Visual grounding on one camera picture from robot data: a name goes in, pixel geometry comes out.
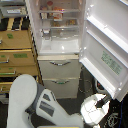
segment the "open refrigerator door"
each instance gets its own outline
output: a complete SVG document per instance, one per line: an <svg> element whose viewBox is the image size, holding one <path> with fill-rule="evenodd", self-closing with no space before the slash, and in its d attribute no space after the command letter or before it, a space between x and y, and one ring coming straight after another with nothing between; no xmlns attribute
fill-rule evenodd
<svg viewBox="0 0 128 128"><path fill-rule="evenodd" d="M128 6L119 0L87 0L80 62L113 99L128 92Z"/></svg>

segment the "drawer handle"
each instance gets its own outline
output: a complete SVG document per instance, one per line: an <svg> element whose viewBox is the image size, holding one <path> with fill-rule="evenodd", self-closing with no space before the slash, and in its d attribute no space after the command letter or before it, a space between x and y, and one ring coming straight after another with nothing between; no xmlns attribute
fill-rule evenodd
<svg viewBox="0 0 128 128"><path fill-rule="evenodd" d="M4 63L8 63L9 59L7 59L7 61L1 61L0 64L4 64Z"/></svg>
<svg viewBox="0 0 128 128"><path fill-rule="evenodd" d="M52 81L52 82L54 82L55 84L66 84L66 83L68 83L69 81L64 81L64 82L60 82L60 81Z"/></svg>
<svg viewBox="0 0 128 128"><path fill-rule="evenodd" d="M3 93L9 92L9 90L3 91L3 88L6 88L6 87L5 86L2 86L1 89L0 89L0 92L3 92Z"/></svg>
<svg viewBox="0 0 128 128"><path fill-rule="evenodd" d="M0 73L0 75L15 75L16 71L14 72L7 72L7 73Z"/></svg>
<svg viewBox="0 0 128 128"><path fill-rule="evenodd" d="M50 61L50 63L53 64L53 65L56 65L56 66L64 66L64 65L69 64L69 63L71 63L71 62L66 62L66 63L63 63L63 64L57 64L57 63L54 62L54 61Z"/></svg>

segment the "floor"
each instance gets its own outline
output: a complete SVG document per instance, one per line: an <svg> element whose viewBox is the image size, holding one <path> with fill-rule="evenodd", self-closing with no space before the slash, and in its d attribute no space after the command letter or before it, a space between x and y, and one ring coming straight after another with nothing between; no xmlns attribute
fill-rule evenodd
<svg viewBox="0 0 128 128"><path fill-rule="evenodd" d="M93 80L92 75L86 69L83 68L82 72L81 72L81 78L79 81L79 90L78 90L77 99L57 100L59 102L59 104L67 111L68 114L80 113L81 104L83 103L85 97L90 96L94 92L94 88L93 88L94 83L92 82L92 80ZM128 112L127 110L128 110L128 104L126 102L125 113ZM0 102L0 128L6 128L7 113L8 113L7 111L8 111L8 105L2 104ZM128 128L126 123L125 123L126 124L125 127L124 127L124 125L120 125L120 127L119 127L120 119L117 119L118 122L117 122L117 124L115 124L114 127L110 127L107 125L107 120L108 120L108 117L110 116L110 114L112 112L119 113L119 111L120 111L119 102L112 101L110 104L109 113L100 122L101 128ZM126 118L124 121L127 122L126 120L128 119L128 114L126 114L126 116L124 116L124 117ZM48 125L53 126L54 125L51 122L37 116L36 114L32 115L31 121L35 128L38 126L48 126Z"/></svg>

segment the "door shelf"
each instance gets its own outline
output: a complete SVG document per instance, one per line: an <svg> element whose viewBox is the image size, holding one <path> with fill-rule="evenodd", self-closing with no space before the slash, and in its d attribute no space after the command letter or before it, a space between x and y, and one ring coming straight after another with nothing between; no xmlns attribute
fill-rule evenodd
<svg viewBox="0 0 128 128"><path fill-rule="evenodd" d="M122 36L118 34L116 31L111 30L109 26L103 25L100 21L98 21L95 17L88 17L87 20L97 27L102 33L104 33L107 37L109 37L113 42L115 42L118 46L120 46L126 53L128 53L128 43L127 40L121 38Z"/></svg>
<svg viewBox="0 0 128 128"><path fill-rule="evenodd" d="M114 48L112 46L109 46L109 44L107 44L105 41L103 41L102 39L100 39L100 37L98 37L97 35L95 35L92 31L87 30L87 33L93 37L97 43L101 44L105 49L107 49L111 54L113 54L117 59L119 59L127 68L128 68L128 61L125 60L125 58L123 58L123 55L120 55L117 51L114 50Z"/></svg>

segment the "refrigerator shelf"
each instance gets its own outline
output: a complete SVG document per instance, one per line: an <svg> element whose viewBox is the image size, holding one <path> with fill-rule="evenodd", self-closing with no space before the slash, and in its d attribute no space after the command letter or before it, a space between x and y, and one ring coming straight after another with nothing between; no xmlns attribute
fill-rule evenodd
<svg viewBox="0 0 128 128"><path fill-rule="evenodd" d="M78 39L72 40L42 40L39 55L79 53Z"/></svg>
<svg viewBox="0 0 128 128"><path fill-rule="evenodd" d="M71 12L80 12L79 9L63 9L62 11L55 10L39 10L38 13L71 13Z"/></svg>
<svg viewBox="0 0 128 128"><path fill-rule="evenodd" d="M79 25L77 20L73 20L73 24L70 24L70 20L63 20L63 21L53 21L53 20L45 20L42 22L42 29L78 29Z"/></svg>
<svg viewBox="0 0 128 128"><path fill-rule="evenodd" d="M71 20L71 19L76 20L76 19L78 19L78 17L64 17L64 16L63 16L62 21L63 21L63 20ZM54 21L54 17L51 16L51 17L48 17L47 19L42 19L42 20L52 20L52 21Z"/></svg>
<svg viewBox="0 0 128 128"><path fill-rule="evenodd" d="M75 40L79 37L78 30L52 30L51 31L51 40Z"/></svg>

